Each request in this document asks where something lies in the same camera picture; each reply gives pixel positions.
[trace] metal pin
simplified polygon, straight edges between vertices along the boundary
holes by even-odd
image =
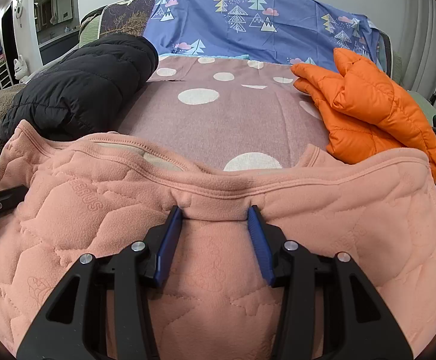
[[[295,241],[286,241],[286,242],[284,243],[284,248],[285,248],[287,251],[295,251],[296,249],[298,249],[298,247],[299,247],[299,245],[298,245],[298,243],[295,242]]]
[[[142,242],[142,241],[134,242],[134,243],[131,245],[131,249],[132,249],[133,251],[142,251],[145,247],[147,247],[147,246],[146,246],[145,243]]]
[[[93,260],[93,255],[89,253],[82,254],[80,257],[80,263],[89,264]]]
[[[349,261],[351,261],[351,256],[345,251],[342,251],[338,253],[338,260],[342,263],[348,263]]]

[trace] pink quilted garment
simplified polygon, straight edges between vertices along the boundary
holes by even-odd
[[[316,254],[349,252],[415,355],[436,333],[436,187],[419,150],[347,166],[309,146],[291,169],[227,173],[124,135],[49,142],[22,121],[1,154],[0,190],[22,183],[25,201],[0,218],[0,340],[13,354],[81,254],[119,252],[175,204],[186,219],[171,276],[149,293],[163,360],[268,358],[282,291],[261,277],[252,204]]]

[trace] rolled black jacket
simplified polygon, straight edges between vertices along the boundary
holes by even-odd
[[[51,140],[109,131],[157,66],[156,49],[143,37],[118,33],[95,40],[16,94],[1,122],[0,138],[9,140],[22,119]]]

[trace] blue blanket with trees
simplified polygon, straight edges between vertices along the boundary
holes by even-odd
[[[336,71],[335,47],[376,62],[380,33],[366,16],[314,0],[156,0],[144,36],[159,54],[249,54]]]

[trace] folded orange jacket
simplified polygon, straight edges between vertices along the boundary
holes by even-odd
[[[436,135],[404,88],[369,59],[334,49],[339,74],[313,64],[296,64],[294,86],[308,93],[330,132],[327,150],[348,164],[397,147],[424,151],[436,182]]]

